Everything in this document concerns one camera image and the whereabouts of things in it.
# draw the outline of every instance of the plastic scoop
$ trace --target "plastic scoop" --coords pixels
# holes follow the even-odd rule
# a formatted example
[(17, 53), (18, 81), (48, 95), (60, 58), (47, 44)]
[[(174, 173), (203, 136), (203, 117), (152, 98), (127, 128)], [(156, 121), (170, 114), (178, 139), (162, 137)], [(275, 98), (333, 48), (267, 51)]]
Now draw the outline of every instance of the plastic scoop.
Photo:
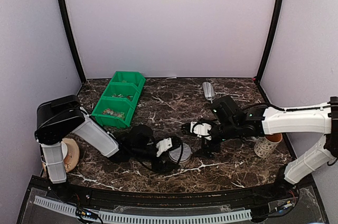
[(206, 100), (208, 101), (214, 101), (215, 99), (215, 92), (213, 90), (213, 87), (210, 82), (203, 82), (203, 91), (204, 91), (204, 96)]

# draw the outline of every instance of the black enclosure frame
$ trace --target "black enclosure frame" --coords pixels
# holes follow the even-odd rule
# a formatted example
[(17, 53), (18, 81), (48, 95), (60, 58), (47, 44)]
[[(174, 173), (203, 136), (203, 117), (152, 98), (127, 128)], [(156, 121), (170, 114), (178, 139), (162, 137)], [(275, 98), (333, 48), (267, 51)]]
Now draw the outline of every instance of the black enclosure frame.
[[(82, 86), (86, 81), (86, 76), (81, 65), (79, 54), (74, 41), (70, 21), (68, 17), (67, 7), (65, 0), (58, 0), (60, 12), (63, 20), (64, 29), (69, 42), (69, 47), (72, 52), (74, 63), (78, 75), (81, 79)], [(271, 52), (278, 19), (280, 15), (281, 4), (283, 0), (276, 0), (271, 25), (267, 36), (267, 42), (261, 58), (260, 66), (257, 75), (253, 78), (259, 92), (263, 96), (265, 102), (269, 99), (260, 85), (263, 77), (264, 70)], [(296, 158), (294, 149), (290, 143), (287, 134), (283, 134), (283, 139), (288, 147), (290, 155), (293, 159)], [(328, 223), (328, 218), (324, 209), (322, 199), (319, 195), (317, 186), (314, 182), (312, 175), (303, 178), (299, 183), (300, 188), (311, 185), (315, 191), (320, 210), (323, 216), (323, 221)], [(157, 208), (184, 208), (184, 207), (203, 207), (203, 206), (217, 206), (221, 204), (230, 204), (232, 208), (245, 207), (247, 209), (254, 209), (266, 207), (270, 200), (264, 198), (251, 197), (253, 194), (260, 194), (261, 191), (269, 190), (271, 184), (261, 185), (252, 188), (216, 191), (216, 192), (203, 192), (203, 193), (169, 193), (169, 194), (156, 194), (156, 193), (136, 193), (136, 192), (120, 192), (108, 191), (101, 189), (93, 189), (84, 186), (71, 185), (72, 189), (79, 195), (81, 205), (91, 209), (113, 209), (115, 206), (136, 206), (136, 207), (157, 207)], [(28, 185), (21, 209), (17, 220), (20, 224), (23, 219), (23, 213), (27, 204), (27, 200), (32, 188), (37, 188), (47, 192), (47, 195), (55, 198), (52, 191), (49, 190), (49, 181), (37, 176), (32, 176)]]

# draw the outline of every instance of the coffee mug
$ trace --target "coffee mug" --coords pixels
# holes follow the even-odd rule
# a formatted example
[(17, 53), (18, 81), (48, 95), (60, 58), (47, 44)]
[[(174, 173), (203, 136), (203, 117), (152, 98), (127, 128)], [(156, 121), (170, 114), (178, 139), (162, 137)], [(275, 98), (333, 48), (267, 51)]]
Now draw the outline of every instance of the coffee mug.
[(281, 133), (260, 137), (253, 150), (261, 158), (267, 158), (276, 149), (283, 136)]

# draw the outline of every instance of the green bin compartment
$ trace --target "green bin compartment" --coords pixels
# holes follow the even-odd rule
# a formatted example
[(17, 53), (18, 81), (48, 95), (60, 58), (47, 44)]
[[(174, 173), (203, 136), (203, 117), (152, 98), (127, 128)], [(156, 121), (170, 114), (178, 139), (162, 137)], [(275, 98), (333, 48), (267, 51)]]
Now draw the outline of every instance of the green bin compartment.
[[(111, 109), (117, 112), (124, 112), (125, 118), (119, 118), (111, 115), (103, 115), (105, 109)], [(100, 125), (114, 126), (117, 128), (126, 128), (130, 126), (134, 114), (134, 108), (126, 100), (100, 99), (92, 115)]]
[[(123, 97), (113, 97), (113, 95), (122, 95)], [(137, 87), (132, 83), (110, 83), (101, 97), (114, 100), (126, 100), (130, 102), (135, 109), (140, 97), (140, 92), (137, 91)]]
[(143, 85), (146, 82), (146, 78), (142, 76), (139, 72), (115, 72), (110, 83), (132, 83), (135, 84), (138, 91), (141, 92)]

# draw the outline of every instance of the white wall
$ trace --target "white wall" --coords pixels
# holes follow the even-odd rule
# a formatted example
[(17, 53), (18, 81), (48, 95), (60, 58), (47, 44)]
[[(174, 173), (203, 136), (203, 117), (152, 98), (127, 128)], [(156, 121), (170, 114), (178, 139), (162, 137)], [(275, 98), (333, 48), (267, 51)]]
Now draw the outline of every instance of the white wall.
[(1, 223), (16, 222), (41, 170), (36, 108), (79, 88), (57, 0), (0, 0)]
[(275, 0), (67, 0), (87, 78), (253, 77)]
[[(283, 0), (262, 86), (280, 106), (329, 101), (338, 96), (338, 0)], [(318, 139), (291, 134), (298, 155)], [(338, 223), (338, 164), (314, 172), (331, 223)]]

